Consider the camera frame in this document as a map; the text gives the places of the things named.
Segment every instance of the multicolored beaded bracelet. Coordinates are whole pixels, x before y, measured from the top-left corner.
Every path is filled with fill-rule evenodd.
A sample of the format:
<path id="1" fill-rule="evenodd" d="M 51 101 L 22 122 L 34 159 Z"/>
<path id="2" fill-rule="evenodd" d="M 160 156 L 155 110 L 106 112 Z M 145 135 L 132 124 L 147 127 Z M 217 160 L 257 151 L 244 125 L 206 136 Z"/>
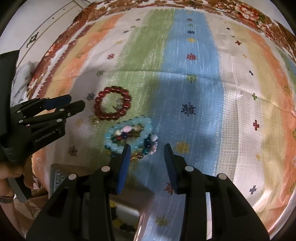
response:
<path id="1" fill-rule="evenodd" d="M 123 98 L 119 99 L 117 107 L 113 107 L 116 112 L 113 113 L 106 113 L 103 112 L 101 109 L 101 102 L 103 98 L 106 96 L 106 94 L 109 93 L 117 93 L 121 94 Z M 96 97 L 95 99 L 95 104 L 94 104 L 94 109 L 95 109 L 95 115 L 101 120 L 118 120 L 121 116 L 126 115 L 126 111 L 131 107 L 131 96 L 129 95 L 129 91 L 119 87 L 119 86 L 111 86 L 111 87 L 106 87 L 103 91 L 99 92 L 99 96 Z"/>
<path id="2" fill-rule="evenodd" d="M 132 151 L 132 160 L 142 159 L 144 155 L 153 154 L 157 148 L 157 135 L 153 134 L 151 119 L 143 116 L 135 117 L 128 121 L 120 122 L 107 130 L 104 135 L 105 148 L 111 156 L 121 154 L 124 146 L 118 145 L 113 141 L 121 141 L 127 138 L 136 138 L 132 143 L 129 143 Z"/>

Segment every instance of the human hand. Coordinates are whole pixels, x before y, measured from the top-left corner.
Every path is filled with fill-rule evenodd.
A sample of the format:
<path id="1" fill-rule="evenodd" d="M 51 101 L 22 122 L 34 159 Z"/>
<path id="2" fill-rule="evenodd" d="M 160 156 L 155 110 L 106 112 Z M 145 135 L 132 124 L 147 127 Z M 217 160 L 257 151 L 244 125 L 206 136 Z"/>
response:
<path id="1" fill-rule="evenodd" d="M 13 197 L 15 194 L 11 189 L 7 178 L 16 178 L 24 175 L 24 184 L 33 189 L 32 156 L 28 157 L 25 164 L 14 165 L 9 162 L 0 163 L 0 196 Z"/>

